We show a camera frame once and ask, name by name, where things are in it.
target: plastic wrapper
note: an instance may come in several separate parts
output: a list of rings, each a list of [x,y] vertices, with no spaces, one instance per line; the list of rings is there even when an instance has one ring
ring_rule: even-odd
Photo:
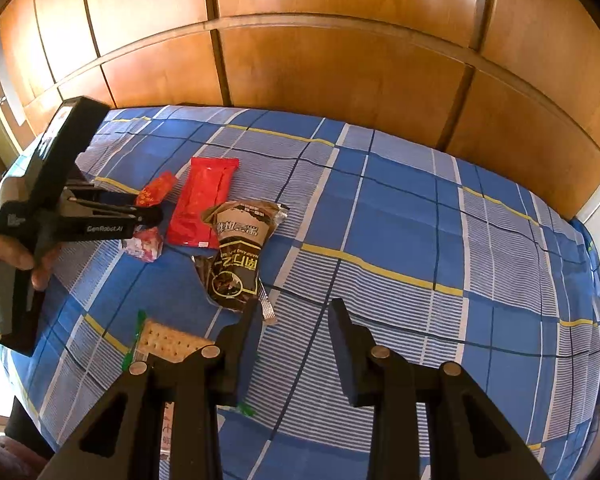
[[[269,300],[267,291],[262,286],[260,277],[258,277],[258,299],[260,300],[260,306],[262,307],[262,319],[264,320],[264,324],[267,326],[275,325],[278,322],[276,311],[273,310],[273,305]]]
[[[288,215],[288,207],[262,200],[233,200],[209,208],[202,219],[218,236],[216,256],[195,256],[196,269],[216,303],[241,312],[259,296],[258,262],[264,243]]]
[[[218,248],[216,234],[200,215],[226,200],[232,176],[239,165],[237,158],[191,159],[189,176],[167,229],[168,243]]]
[[[136,197],[135,204],[142,207],[158,205],[173,189],[177,181],[178,179],[171,171],[165,171],[142,188],[142,191]]]
[[[162,254],[162,235],[157,227],[140,229],[129,240],[120,240],[123,251],[148,264]]]
[[[149,354],[158,356],[171,363],[184,361],[193,352],[213,344],[213,341],[194,336],[160,324],[153,319],[142,319],[133,351],[133,362],[146,361]],[[171,454],[171,428],[173,427],[174,403],[164,405],[162,415],[162,434],[160,436],[160,458],[167,459]],[[218,426],[222,426],[224,417],[218,415]]]

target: bed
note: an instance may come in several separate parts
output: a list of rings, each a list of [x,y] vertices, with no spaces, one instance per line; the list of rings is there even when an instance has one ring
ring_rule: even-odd
[[[350,407],[340,389],[325,316],[337,297],[408,360],[461,363],[550,477],[570,476],[600,405],[600,272],[581,224],[445,153],[284,112],[112,110],[77,164],[112,190],[137,192],[163,171],[176,174],[164,233],[192,156],[239,158],[230,198],[290,207],[262,253],[279,323],[262,337],[248,414],[220,410],[225,478],[366,478],[372,411]],[[27,152],[10,173],[26,163]],[[190,260],[196,251],[204,250],[166,244],[145,264],[117,241],[64,247],[33,357],[1,352],[16,395],[53,447],[120,374],[139,310],[211,339],[235,322],[206,297]]]

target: finger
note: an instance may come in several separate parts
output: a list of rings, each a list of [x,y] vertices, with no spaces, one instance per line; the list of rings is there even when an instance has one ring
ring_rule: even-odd
[[[36,290],[45,290],[51,279],[51,269],[36,267],[31,273],[31,283]]]
[[[0,235],[0,260],[22,270],[33,269],[33,256],[15,238]]]
[[[44,267],[45,269],[51,270],[52,267],[54,266],[54,263],[58,259],[58,256],[60,256],[61,250],[62,250],[61,244],[55,245],[44,256],[42,256],[42,259],[40,260],[40,265],[42,267]]]

